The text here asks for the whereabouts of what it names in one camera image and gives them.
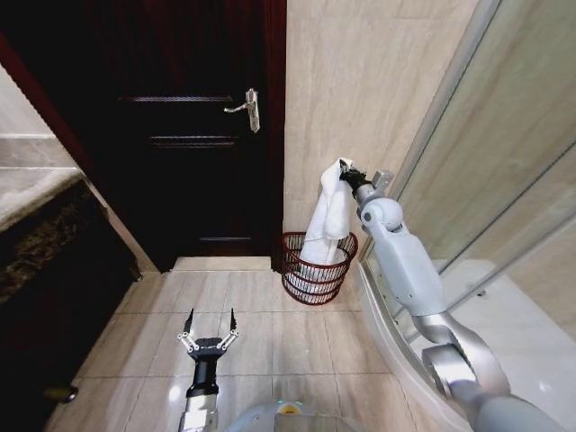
door lever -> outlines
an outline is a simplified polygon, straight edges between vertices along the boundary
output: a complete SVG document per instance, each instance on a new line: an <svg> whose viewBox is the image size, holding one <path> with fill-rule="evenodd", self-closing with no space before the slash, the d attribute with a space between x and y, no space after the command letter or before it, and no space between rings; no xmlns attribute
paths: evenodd
<svg viewBox="0 0 576 432"><path fill-rule="evenodd" d="M224 108L225 113L237 113L238 111L248 110L250 119L250 129L256 133L260 130L260 114L258 113L258 92L253 88L246 92L246 101L236 108Z"/></svg>

red wire basket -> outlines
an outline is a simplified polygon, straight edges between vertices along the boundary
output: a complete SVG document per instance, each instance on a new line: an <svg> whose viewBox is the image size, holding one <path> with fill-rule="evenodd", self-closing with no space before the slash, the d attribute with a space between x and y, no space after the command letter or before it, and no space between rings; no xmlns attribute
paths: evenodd
<svg viewBox="0 0 576 432"><path fill-rule="evenodd" d="M282 285L298 302L320 305L338 295L340 285L358 251L358 239L351 232L338 241L337 248L346 257L334 265L317 265L300 259L305 232L285 232L282 235Z"/></svg>

glass shower door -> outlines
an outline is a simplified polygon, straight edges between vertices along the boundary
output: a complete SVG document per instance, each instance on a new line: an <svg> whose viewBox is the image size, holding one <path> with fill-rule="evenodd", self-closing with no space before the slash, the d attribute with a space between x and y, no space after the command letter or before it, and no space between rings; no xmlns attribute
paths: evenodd
<svg viewBox="0 0 576 432"><path fill-rule="evenodd" d="M574 47L572 1L502 0L398 199L453 314L515 394L576 431ZM364 262L419 356L429 343Z"/></svg>

shower enclosure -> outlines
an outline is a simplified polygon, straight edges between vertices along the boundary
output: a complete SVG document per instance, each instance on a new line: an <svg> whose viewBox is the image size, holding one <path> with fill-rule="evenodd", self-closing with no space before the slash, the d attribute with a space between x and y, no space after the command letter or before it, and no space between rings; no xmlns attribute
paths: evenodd
<svg viewBox="0 0 576 432"><path fill-rule="evenodd" d="M451 312L489 344L516 395L571 431L575 140L573 1L480 0L391 190ZM357 277L396 374L443 430L467 430L428 385L419 356L429 343L390 294L372 246Z"/></svg>

white towel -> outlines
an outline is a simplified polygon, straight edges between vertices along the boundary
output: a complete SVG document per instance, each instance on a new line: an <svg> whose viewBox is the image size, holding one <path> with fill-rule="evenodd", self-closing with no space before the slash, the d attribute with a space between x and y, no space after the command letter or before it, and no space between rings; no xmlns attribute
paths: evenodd
<svg viewBox="0 0 576 432"><path fill-rule="evenodd" d="M332 265L345 259L338 241L350 233L352 190L347 182L340 181L340 159L352 165L350 159L339 157L320 178L322 193L300 253L300 259L309 263Z"/></svg>

